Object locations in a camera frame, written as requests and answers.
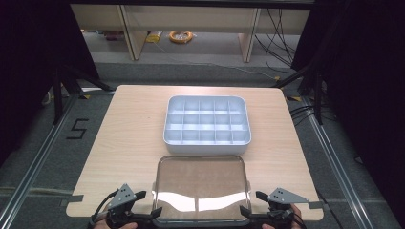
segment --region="floor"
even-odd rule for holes
[[[253,80],[256,79],[253,77],[264,78],[269,85],[275,82],[277,76],[283,78],[289,75],[289,73],[282,72],[293,72],[286,63],[274,56],[266,55],[257,40],[250,62],[244,63],[237,34],[197,32],[189,43],[183,45],[171,43],[167,34],[168,32],[162,34],[158,44],[145,44],[140,59],[133,61],[130,59],[125,41],[121,37],[117,41],[107,41],[102,34],[97,34],[95,31],[83,33],[97,69],[102,74],[101,77],[108,75],[105,81],[111,84],[135,80],[131,78],[131,75],[125,78],[120,74],[114,75],[109,72],[112,68],[128,72],[154,64],[167,65],[173,71],[179,70],[179,72],[183,68],[188,68],[187,66],[194,66],[197,69],[202,66],[217,68],[217,70],[225,69],[235,71],[235,75],[243,73]],[[258,37],[265,46],[268,45],[269,38],[265,34],[260,34]],[[299,36],[285,36],[285,42],[292,48],[296,47],[298,41]],[[280,40],[277,41],[277,44],[283,46]],[[280,48],[273,50],[289,62],[288,54],[285,51]],[[153,78],[154,76],[150,73],[148,77]],[[149,82],[147,80],[151,79],[143,79],[142,82]],[[310,97],[304,98],[304,101],[295,100],[295,97],[299,96],[296,91],[299,83],[300,79],[284,88],[291,111],[310,103]],[[86,83],[83,85],[85,88],[94,87]],[[84,166],[92,142],[96,138],[97,128],[102,122],[111,98],[110,94],[101,94],[92,95],[90,99],[82,97],[76,99],[75,104],[72,105],[74,112],[66,117],[60,130],[55,130],[52,125],[53,103],[44,106],[37,114],[37,119],[31,125],[20,147],[10,155],[0,169],[0,206],[2,209],[8,206],[10,199],[16,193],[15,190],[18,192],[21,188],[28,189],[27,194],[22,196],[24,201],[20,206],[15,207],[17,210],[15,215],[10,216],[10,228],[49,228],[50,226],[85,228],[84,225],[88,219],[67,217],[66,204],[70,200],[75,182],[81,172],[80,168]],[[66,106],[70,101],[72,101],[71,96],[64,98]],[[344,130],[341,129],[338,119],[333,115],[333,110],[329,107],[323,108],[324,125],[321,132],[315,130],[317,125],[313,115],[306,114],[307,110],[302,109],[302,111],[302,113],[291,114],[291,118],[296,125],[297,135],[300,138],[315,187],[319,192],[318,195],[320,199],[323,198],[325,204],[324,218],[317,222],[306,222],[307,227],[400,228],[367,170],[353,159],[356,156],[355,150],[346,138]],[[77,123],[77,120],[83,116],[88,117],[92,122]],[[78,124],[79,128],[86,129],[87,132],[83,139],[75,141],[73,144],[73,141],[67,139],[74,134],[71,129],[75,124]],[[49,133],[52,132],[58,132],[55,141],[49,139]],[[319,133],[322,134],[322,132],[327,133],[326,138],[332,142],[331,149],[327,149],[328,146],[320,142]],[[38,164],[37,170],[33,170],[32,162],[38,159],[36,157],[40,155],[38,152],[47,150],[43,149],[43,143],[47,141],[51,142],[49,153],[43,155],[42,163]],[[331,163],[334,156],[337,156],[340,165],[337,170],[343,170],[343,175],[350,181],[349,195],[345,190],[348,189],[347,186],[345,187],[347,183],[340,181],[337,175],[339,171],[336,172],[336,167]],[[35,171],[35,173],[27,174],[27,171]],[[32,183],[22,183],[21,181],[28,176],[33,176]],[[365,226],[368,225],[367,221],[365,224],[361,224],[364,219],[358,218],[358,214],[354,211],[356,206],[353,206],[352,201],[348,198],[353,195],[359,198],[361,206],[366,209],[365,214],[370,218],[372,227]]]

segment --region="gray carpet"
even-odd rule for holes
[[[121,84],[269,87],[274,84],[274,80],[265,75],[217,66],[97,63],[96,67],[102,81],[114,87]],[[267,73],[271,76],[280,75],[282,78],[288,76],[286,73],[275,73],[264,67],[243,67],[243,69],[250,72]],[[296,89],[299,82],[297,80],[287,85],[284,88],[285,95],[297,95]],[[83,81],[80,81],[80,84],[83,87],[92,86]],[[89,99],[76,101],[11,228],[86,227],[88,219],[69,218],[66,215],[64,201],[68,199],[75,187],[111,99],[111,95],[91,95]],[[301,106],[303,106],[302,102],[288,101],[288,107],[291,110]],[[323,108],[323,112],[327,118],[335,118],[331,108]],[[71,130],[78,118],[88,119],[79,122],[76,126],[85,128],[87,131],[81,139],[68,139],[68,137],[79,135],[78,132]],[[53,104],[50,104],[37,114],[37,119],[32,123],[21,146],[11,154],[0,169],[0,206],[7,203],[12,188],[15,188],[25,175],[25,171],[29,168],[41,143],[51,129],[52,122]],[[322,220],[306,222],[307,227],[339,228],[333,216],[335,214],[343,228],[358,228],[309,119],[303,116],[294,119],[294,123],[297,123],[297,134],[315,187],[327,200],[330,207],[330,210],[325,210]],[[367,170],[354,162],[355,151],[346,139],[338,120],[324,118],[324,128],[375,227],[400,228]]]

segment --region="wooden tabletop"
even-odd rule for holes
[[[281,187],[310,201],[319,200],[279,89],[123,85],[116,90],[75,187],[74,196],[83,195],[83,200],[69,203],[69,216],[89,217],[123,183],[134,192],[147,192],[133,211],[150,213],[158,162],[169,156],[163,129],[168,101],[174,95],[237,95],[245,100],[252,139],[241,157],[253,213],[265,213],[268,208],[254,196],[256,191],[270,194]],[[321,209],[296,205],[305,220],[323,217]]]

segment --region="white plastic tray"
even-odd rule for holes
[[[175,155],[240,155],[251,139],[245,101],[238,96],[173,96],[163,139]]]

